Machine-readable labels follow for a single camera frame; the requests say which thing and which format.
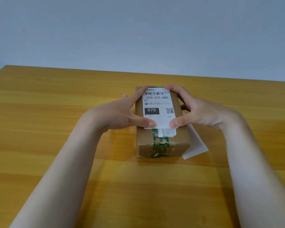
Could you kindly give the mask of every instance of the left hand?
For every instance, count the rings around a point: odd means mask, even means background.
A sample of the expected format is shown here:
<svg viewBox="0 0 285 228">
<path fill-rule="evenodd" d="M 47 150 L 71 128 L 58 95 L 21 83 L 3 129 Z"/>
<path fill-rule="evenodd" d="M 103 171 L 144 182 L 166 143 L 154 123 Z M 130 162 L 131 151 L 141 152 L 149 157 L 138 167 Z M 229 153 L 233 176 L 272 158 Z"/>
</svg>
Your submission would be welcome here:
<svg viewBox="0 0 285 228">
<path fill-rule="evenodd" d="M 91 122 L 92 126 L 106 132 L 108 129 L 122 129 L 128 126 L 154 128 L 156 122 L 137 116 L 131 112 L 131 107 L 144 94 L 148 86 L 141 87 L 131 96 L 123 95 L 122 99 L 104 103 L 88 110 L 80 120 Z"/>
</svg>

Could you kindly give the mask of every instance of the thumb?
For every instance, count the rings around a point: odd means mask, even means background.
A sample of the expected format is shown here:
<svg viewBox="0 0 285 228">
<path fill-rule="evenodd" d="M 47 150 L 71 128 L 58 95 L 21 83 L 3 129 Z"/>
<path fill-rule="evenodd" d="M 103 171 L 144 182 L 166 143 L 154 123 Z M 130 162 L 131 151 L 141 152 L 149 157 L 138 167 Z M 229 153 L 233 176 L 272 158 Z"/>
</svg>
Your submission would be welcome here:
<svg viewBox="0 0 285 228">
<path fill-rule="evenodd" d="M 152 119 L 144 118 L 133 114 L 130 118 L 130 125 L 131 126 L 140 126 L 144 128 L 154 128 L 156 127 L 156 122 Z"/>
<path fill-rule="evenodd" d="M 178 118 L 172 119 L 170 122 L 170 127 L 171 128 L 176 128 L 176 127 L 181 127 L 187 124 L 190 124 L 191 119 L 190 119 L 190 113 L 185 114 L 184 116 L 180 116 Z"/>
</svg>

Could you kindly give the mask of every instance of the wooden table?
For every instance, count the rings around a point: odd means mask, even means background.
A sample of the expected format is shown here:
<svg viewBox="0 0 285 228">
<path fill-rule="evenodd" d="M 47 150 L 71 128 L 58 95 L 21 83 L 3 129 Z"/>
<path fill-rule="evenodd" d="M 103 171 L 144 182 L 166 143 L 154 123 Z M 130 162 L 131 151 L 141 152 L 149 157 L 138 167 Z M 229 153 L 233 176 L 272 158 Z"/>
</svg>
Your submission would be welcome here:
<svg viewBox="0 0 285 228">
<path fill-rule="evenodd" d="M 5 66 L 0 70 L 0 227 L 8 227 L 89 108 L 135 86 L 178 84 L 240 111 L 285 183 L 285 82 Z M 238 227 L 221 131 L 209 151 L 137 159 L 136 129 L 99 142 L 77 227 Z"/>
</svg>

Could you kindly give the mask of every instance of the cardboard box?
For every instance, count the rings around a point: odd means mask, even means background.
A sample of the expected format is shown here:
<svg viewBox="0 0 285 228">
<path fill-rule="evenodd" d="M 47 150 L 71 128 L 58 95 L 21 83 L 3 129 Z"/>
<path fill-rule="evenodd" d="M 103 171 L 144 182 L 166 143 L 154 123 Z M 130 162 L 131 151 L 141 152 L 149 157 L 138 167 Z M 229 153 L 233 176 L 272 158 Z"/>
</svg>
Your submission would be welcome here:
<svg viewBox="0 0 285 228">
<path fill-rule="evenodd" d="M 183 115 L 177 93 L 170 91 L 175 116 Z M 142 97 L 135 103 L 136 115 L 143 117 Z M 187 126 L 176 129 L 174 137 L 159 137 L 157 129 L 144 129 L 137 126 L 137 156 L 159 158 L 181 156 L 191 145 Z"/>
</svg>

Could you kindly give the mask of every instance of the forearm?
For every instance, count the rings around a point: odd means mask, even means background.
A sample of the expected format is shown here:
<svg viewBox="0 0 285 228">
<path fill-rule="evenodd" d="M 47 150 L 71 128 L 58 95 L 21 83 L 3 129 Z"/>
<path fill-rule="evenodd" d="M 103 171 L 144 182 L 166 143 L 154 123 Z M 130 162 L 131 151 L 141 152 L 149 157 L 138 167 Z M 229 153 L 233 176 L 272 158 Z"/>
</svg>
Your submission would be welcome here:
<svg viewBox="0 0 285 228">
<path fill-rule="evenodd" d="M 100 136 L 79 121 L 11 227 L 74 227 Z"/>
<path fill-rule="evenodd" d="M 285 227 L 285 187 L 244 119 L 222 128 L 242 227 Z"/>
</svg>

